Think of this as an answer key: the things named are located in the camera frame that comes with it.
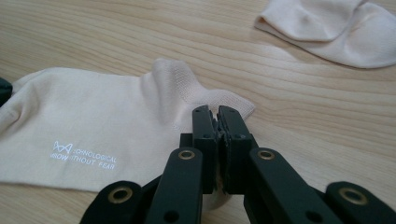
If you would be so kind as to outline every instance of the table surface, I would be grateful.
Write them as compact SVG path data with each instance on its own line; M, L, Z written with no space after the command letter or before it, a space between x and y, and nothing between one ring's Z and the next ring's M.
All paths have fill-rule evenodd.
M394 0L377 4L396 14ZM247 120L312 187L364 186L396 209L396 66L323 60L253 27L266 0L0 0L0 76L53 66L141 76L187 62L209 89L257 108ZM78 223L95 193L0 185L2 223ZM202 223L248 223L243 198Z

